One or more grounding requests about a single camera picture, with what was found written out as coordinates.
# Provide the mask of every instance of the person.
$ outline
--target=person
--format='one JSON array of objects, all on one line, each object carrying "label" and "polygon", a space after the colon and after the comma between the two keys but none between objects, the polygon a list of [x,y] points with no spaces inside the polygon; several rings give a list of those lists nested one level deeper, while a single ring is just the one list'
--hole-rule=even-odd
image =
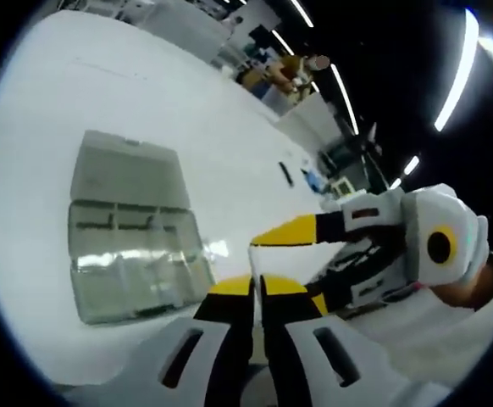
[{"label": "person", "polygon": [[324,55],[310,57],[287,55],[267,68],[266,77],[256,76],[256,73],[247,74],[243,84],[245,85],[249,80],[253,82],[250,91],[259,99],[265,96],[272,85],[275,85],[286,95],[296,94],[297,102],[301,102],[311,92],[313,72],[324,70],[329,66],[330,59]]},{"label": "person", "polygon": [[220,23],[222,23],[224,27],[229,29],[231,31],[231,35],[233,35],[235,28],[237,28],[237,26],[243,21],[244,19],[240,15],[237,15],[236,17],[227,17],[221,20]]}]

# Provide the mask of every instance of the black ceiling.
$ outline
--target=black ceiling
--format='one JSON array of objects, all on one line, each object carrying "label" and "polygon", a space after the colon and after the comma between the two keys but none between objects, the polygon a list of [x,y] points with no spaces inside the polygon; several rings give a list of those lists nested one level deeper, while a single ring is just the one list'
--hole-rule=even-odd
[{"label": "black ceiling", "polygon": [[[267,2],[296,53],[323,53],[338,67],[360,131],[377,122],[386,177],[392,181],[419,155],[405,189],[448,183],[490,217],[493,244],[493,63],[481,47],[446,128],[439,133],[433,126],[459,64],[467,4],[301,0],[314,24],[308,28],[290,0]],[[475,13],[483,30],[485,15]],[[331,71],[315,79],[323,97],[349,120]]]}]

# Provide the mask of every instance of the white table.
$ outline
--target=white table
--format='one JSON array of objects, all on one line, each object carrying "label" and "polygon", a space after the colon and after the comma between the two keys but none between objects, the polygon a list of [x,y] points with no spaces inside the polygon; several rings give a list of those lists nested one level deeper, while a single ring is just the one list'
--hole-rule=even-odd
[{"label": "white table", "polygon": [[[49,379],[106,381],[173,318],[99,328],[79,320],[67,220],[85,130],[178,152],[202,239],[229,251],[213,264],[223,279],[249,272],[254,235],[320,211],[300,171],[306,153],[268,119],[276,120],[240,86],[133,26],[62,11],[26,35],[0,83],[0,310]],[[260,265],[305,282],[336,249],[269,250]]]}]

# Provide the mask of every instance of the desk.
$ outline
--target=desk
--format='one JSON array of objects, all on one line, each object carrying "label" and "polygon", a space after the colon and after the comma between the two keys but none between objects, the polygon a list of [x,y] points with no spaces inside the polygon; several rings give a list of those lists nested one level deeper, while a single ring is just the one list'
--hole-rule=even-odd
[{"label": "desk", "polygon": [[[218,280],[249,272],[253,236],[320,211],[294,165],[306,153],[271,126],[267,107],[200,59],[131,25],[53,14],[26,34],[2,78],[0,311],[53,382],[107,381],[141,340],[178,316],[102,328],[79,320],[67,219],[86,130],[177,152],[202,239],[224,242],[229,252],[213,263]],[[290,163],[294,188],[280,161]],[[259,264],[306,282],[340,246],[268,249]]]}]

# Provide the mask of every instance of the black circle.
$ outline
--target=black circle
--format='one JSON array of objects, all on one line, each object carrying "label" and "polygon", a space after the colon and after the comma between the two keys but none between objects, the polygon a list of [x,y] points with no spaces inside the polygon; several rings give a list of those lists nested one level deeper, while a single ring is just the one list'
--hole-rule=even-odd
[{"label": "black circle", "polygon": [[427,253],[436,264],[442,264],[450,258],[451,244],[448,236],[436,231],[427,241]]}]

